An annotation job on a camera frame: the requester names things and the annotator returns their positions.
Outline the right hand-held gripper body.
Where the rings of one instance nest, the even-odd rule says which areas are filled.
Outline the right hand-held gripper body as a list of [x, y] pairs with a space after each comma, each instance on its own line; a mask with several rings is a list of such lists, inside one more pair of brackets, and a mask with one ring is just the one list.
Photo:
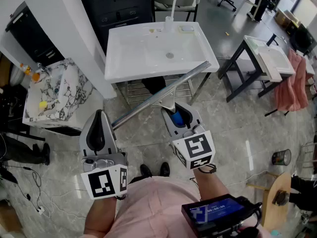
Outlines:
[[203, 124], [185, 132], [182, 138], [172, 140], [174, 154], [188, 170], [212, 164], [215, 147], [211, 132]]

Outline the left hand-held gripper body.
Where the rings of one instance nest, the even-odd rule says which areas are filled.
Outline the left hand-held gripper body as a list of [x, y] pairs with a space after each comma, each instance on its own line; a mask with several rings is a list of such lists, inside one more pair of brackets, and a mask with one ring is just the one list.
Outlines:
[[125, 153], [87, 156], [82, 163], [82, 181], [92, 200], [126, 194], [128, 161]]

